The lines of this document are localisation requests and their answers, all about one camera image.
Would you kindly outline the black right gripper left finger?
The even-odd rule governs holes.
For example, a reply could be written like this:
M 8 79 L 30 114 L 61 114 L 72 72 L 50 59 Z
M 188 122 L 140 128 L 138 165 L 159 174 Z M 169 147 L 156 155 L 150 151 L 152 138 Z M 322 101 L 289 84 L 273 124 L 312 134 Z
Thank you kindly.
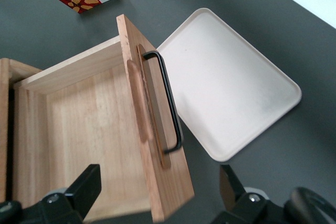
M 90 164 L 64 192 L 26 208 L 25 223 L 83 223 L 100 193 L 100 165 Z

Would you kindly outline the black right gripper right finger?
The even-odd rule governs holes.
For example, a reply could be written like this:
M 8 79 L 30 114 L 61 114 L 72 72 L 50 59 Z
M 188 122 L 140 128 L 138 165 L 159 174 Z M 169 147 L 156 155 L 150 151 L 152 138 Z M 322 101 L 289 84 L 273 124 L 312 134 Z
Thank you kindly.
M 225 210 L 212 223 L 288 223 L 282 207 L 258 192 L 248 192 L 230 165 L 219 169 L 219 191 Z

